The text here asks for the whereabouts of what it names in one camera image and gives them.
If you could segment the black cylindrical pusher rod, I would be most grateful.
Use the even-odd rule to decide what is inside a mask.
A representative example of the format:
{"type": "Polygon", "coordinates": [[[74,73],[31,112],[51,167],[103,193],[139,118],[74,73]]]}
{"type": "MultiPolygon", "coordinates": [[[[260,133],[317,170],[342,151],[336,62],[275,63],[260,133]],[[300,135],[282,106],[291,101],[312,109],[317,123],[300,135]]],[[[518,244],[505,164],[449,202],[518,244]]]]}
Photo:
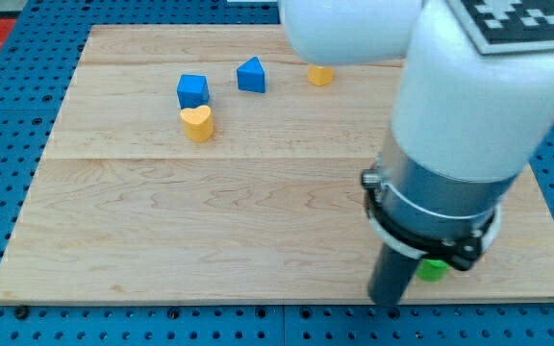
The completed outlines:
{"type": "Polygon", "coordinates": [[[367,285],[369,298],[378,306],[398,304],[419,263],[384,244],[367,285]]]}

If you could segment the silver flange with black clamp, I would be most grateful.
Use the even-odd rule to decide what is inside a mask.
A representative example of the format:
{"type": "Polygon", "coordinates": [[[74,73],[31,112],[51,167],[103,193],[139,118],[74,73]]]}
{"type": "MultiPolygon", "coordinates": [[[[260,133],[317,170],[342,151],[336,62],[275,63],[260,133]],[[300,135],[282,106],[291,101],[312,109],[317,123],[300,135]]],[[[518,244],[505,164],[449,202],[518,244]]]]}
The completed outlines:
{"type": "Polygon", "coordinates": [[[384,241],[379,267],[419,260],[471,269],[498,234],[500,201],[514,176],[489,182],[447,177],[415,161],[392,134],[361,174],[369,223],[384,241]]]}

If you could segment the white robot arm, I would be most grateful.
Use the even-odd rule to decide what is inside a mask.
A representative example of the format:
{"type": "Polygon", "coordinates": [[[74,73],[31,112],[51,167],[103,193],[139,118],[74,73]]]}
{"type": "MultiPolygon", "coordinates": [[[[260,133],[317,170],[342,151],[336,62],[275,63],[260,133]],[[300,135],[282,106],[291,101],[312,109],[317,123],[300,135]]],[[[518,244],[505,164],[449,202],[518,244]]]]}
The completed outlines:
{"type": "Polygon", "coordinates": [[[298,1],[293,51],[320,66],[403,59],[382,153],[363,171],[383,240],[368,293],[396,304],[422,260],[467,271],[554,124],[554,1],[298,1]]]}

